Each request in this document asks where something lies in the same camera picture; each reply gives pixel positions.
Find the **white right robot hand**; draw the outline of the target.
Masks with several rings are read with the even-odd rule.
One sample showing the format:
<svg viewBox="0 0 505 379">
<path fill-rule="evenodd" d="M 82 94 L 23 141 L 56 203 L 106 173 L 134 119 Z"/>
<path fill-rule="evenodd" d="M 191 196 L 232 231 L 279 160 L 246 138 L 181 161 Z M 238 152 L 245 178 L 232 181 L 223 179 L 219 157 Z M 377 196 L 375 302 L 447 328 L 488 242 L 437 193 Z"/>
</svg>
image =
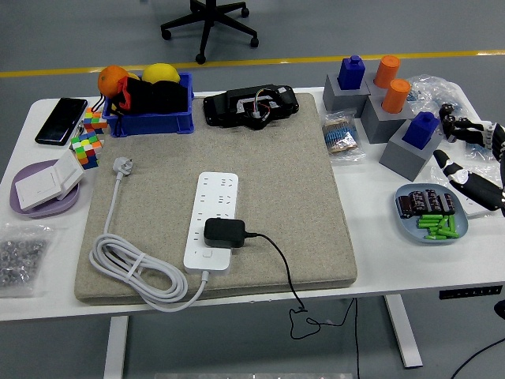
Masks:
<svg viewBox="0 0 505 379">
<path fill-rule="evenodd" d="M 474 123 L 467 118 L 457 120 L 446 116 L 442 120 L 443 131 L 449 139 L 458 139 L 470 144 L 478 144 L 490 150 L 500 164 L 502 186 L 499 187 L 486 178 L 458 165 L 442 150 L 435 150 L 433 156 L 449 183 L 470 200 L 487 210 L 501 210 L 504 214 L 504 127 L 497 122 Z"/>
</svg>

